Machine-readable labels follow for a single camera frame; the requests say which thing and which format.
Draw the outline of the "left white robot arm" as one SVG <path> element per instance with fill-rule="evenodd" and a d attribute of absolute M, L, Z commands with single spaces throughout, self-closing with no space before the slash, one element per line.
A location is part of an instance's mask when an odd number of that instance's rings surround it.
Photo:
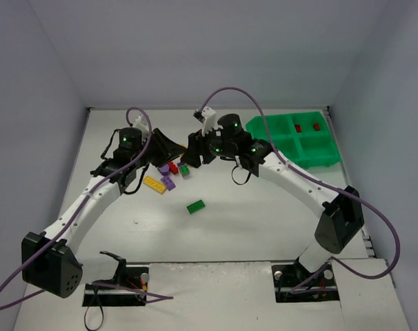
<path fill-rule="evenodd" d="M 146 139 L 137 128 L 127 127 L 117 132 L 117 149 L 91 172 L 87 187 L 75 202 L 44 231 L 29 232 L 23 239 L 22 279 L 26 283 L 66 298 L 81 284 L 121 282 L 126 260 L 108 251 L 100 251 L 90 260 L 80 260 L 77 252 L 81 242 L 103 212 L 136 179 L 138 169 L 147 165 L 164 166 L 186 149 L 159 129 L 154 129 Z"/>

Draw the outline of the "purple rounded lego brick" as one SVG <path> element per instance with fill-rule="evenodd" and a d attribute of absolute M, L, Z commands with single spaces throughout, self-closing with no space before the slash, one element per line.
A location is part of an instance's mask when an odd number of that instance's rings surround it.
<path fill-rule="evenodd" d="M 161 167 L 158 167 L 157 170 L 161 174 L 161 176 L 166 177 L 170 174 L 170 167 L 168 164 L 165 164 Z"/>

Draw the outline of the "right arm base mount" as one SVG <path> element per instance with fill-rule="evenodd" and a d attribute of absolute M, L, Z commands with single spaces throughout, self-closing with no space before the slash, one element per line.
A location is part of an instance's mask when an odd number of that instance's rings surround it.
<path fill-rule="evenodd" d="M 277 303 L 320 303 L 339 301 L 337 283 L 330 263 L 316 276 L 294 264 L 273 264 L 271 275 Z"/>

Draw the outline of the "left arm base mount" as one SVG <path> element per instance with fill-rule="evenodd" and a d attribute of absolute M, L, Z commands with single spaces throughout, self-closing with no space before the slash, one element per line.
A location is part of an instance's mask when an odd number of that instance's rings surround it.
<path fill-rule="evenodd" d="M 83 307 L 144 306 L 150 279 L 147 265 L 135 265 L 115 253 L 101 251 L 100 258 L 89 260 L 83 280 Z"/>

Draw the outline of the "red long lego brick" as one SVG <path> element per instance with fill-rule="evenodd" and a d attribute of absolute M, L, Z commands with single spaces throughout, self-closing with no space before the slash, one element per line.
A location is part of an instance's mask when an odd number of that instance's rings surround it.
<path fill-rule="evenodd" d="M 179 174 L 179 169 L 177 167 L 177 165 L 174 162 L 169 162 L 168 166 L 170 168 L 170 172 L 174 175 L 178 175 Z"/>

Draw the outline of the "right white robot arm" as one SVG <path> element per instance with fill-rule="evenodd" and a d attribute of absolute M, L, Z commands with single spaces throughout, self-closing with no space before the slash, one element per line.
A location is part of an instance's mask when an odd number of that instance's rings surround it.
<path fill-rule="evenodd" d="M 317 178 L 289 161 L 263 139 L 246 132 L 238 114 L 216 117 L 205 108 L 193 114 L 202 127 L 188 136 L 181 160 L 198 168 L 215 158 L 234 161 L 250 174 L 267 180 L 302 202 L 319 220 L 314 238 L 297 258 L 306 272 L 316 272 L 330 257 L 340 254 L 364 225 L 358 192 L 347 187 L 342 193 L 319 185 Z"/>

